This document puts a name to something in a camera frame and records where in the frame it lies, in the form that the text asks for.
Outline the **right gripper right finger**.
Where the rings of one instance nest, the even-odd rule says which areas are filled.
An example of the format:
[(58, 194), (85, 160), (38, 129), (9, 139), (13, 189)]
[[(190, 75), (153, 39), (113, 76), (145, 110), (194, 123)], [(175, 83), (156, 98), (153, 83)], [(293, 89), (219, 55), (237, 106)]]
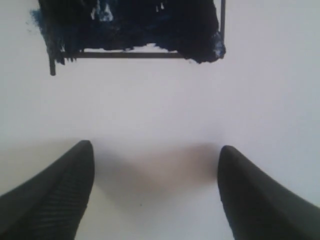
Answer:
[(318, 240), (320, 209), (285, 188), (239, 150), (222, 147), (217, 185), (235, 240)]

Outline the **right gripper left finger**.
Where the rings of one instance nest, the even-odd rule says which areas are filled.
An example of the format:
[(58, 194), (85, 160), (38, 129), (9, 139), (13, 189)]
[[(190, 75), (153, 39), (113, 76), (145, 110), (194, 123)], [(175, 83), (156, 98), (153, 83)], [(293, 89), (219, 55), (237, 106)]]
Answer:
[(46, 169), (0, 197), (2, 240), (73, 240), (95, 178), (94, 148), (81, 140)]

